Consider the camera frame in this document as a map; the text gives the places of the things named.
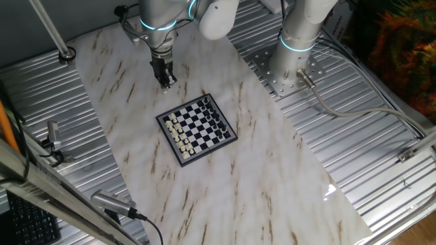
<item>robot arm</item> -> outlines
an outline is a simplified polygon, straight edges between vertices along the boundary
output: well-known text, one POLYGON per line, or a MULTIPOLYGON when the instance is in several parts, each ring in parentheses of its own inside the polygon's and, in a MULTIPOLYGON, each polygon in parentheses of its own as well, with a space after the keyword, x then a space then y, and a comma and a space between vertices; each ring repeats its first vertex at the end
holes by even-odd
POLYGON ((238 0, 138 0, 142 32, 127 22, 128 8, 118 6, 115 14, 126 34, 137 44, 140 38, 151 50, 151 66, 165 93, 177 82, 172 73, 172 45, 183 21, 194 22, 207 39, 224 37, 232 29, 238 0))

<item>marble surface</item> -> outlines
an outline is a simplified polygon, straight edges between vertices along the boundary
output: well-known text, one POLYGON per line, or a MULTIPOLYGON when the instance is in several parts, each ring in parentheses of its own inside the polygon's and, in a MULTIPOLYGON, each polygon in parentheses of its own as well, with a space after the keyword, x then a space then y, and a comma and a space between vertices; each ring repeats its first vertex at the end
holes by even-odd
POLYGON ((193 24, 178 33, 178 82, 166 95, 148 47, 133 46, 119 24, 69 43, 129 192, 164 243, 354 244, 371 235, 230 41, 208 41, 193 24), (155 117, 205 93, 239 139, 182 168, 155 117))

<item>metal table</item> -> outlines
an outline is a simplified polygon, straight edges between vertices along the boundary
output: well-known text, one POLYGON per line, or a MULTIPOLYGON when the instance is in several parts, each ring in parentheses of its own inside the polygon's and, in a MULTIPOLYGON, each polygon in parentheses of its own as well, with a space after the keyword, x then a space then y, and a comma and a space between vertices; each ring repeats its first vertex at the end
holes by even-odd
MULTIPOLYGON (((228 38, 256 72, 251 61, 253 53, 274 46, 280 26, 280 14, 271 14, 258 0, 241 1, 228 38)), ((366 81, 347 62, 326 55, 314 57, 326 72, 326 78, 315 83, 334 109, 399 109, 374 81, 366 81)), ((59 63, 57 51, 2 69, 0 78, 5 80, 18 111, 27 119, 28 130, 37 139, 46 137, 47 120, 59 122, 61 150, 76 158, 74 164, 63 165, 59 172, 76 188, 87 197, 97 189, 129 197, 80 77, 76 69, 59 63)), ((418 140, 397 117, 373 113, 335 118, 323 113, 306 88, 278 97, 262 76, 259 79, 374 234, 385 235, 380 243, 391 240, 436 208, 433 205, 394 233, 384 234, 435 192, 433 152, 401 163, 397 155, 418 140)), ((0 210, 6 208, 5 192, 0 191, 0 210)), ((121 218, 121 222, 135 238, 146 235, 140 221, 121 218)), ((61 220, 59 225, 63 239, 58 244, 99 243, 61 220)))

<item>mounting plate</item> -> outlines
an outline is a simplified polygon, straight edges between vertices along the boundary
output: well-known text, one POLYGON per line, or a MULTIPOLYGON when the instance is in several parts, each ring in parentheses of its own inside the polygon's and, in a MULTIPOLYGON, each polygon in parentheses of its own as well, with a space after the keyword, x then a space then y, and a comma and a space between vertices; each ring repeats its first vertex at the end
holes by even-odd
MULTIPOLYGON (((283 74, 274 74, 270 70, 269 59, 274 51, 275 49, 255 52, 253 54, 253 62, 276 94, 278 94, 280 97, 284 97, 306 86, 301 79, 290 82, 289 80, 283 79, 283 74)), ((326 72, 312 56, 309 57, 308 63, 308 67, 310 67, 310 69, 306 71, 306 73, 309 75, 312 81, 315 82, 316 80, 320 80, 325 76, 326 72)))

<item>keyboard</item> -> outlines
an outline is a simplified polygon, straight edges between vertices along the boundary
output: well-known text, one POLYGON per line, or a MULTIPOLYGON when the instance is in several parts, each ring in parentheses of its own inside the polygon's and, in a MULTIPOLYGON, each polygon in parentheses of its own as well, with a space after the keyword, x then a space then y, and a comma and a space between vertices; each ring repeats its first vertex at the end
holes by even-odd
POLYGON ((61 238, 56 217, 7 192, 17 245, 52 244, 61 238))

